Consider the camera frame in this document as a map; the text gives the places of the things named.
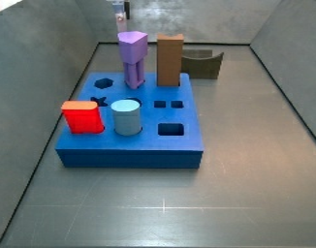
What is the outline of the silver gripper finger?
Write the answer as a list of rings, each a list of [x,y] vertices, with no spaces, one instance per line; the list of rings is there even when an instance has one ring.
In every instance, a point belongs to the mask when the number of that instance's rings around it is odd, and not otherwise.
[[[117,29],[120,32],[128,31],[128,20],[130,19],[130,0],[106,0],[112,3]]]

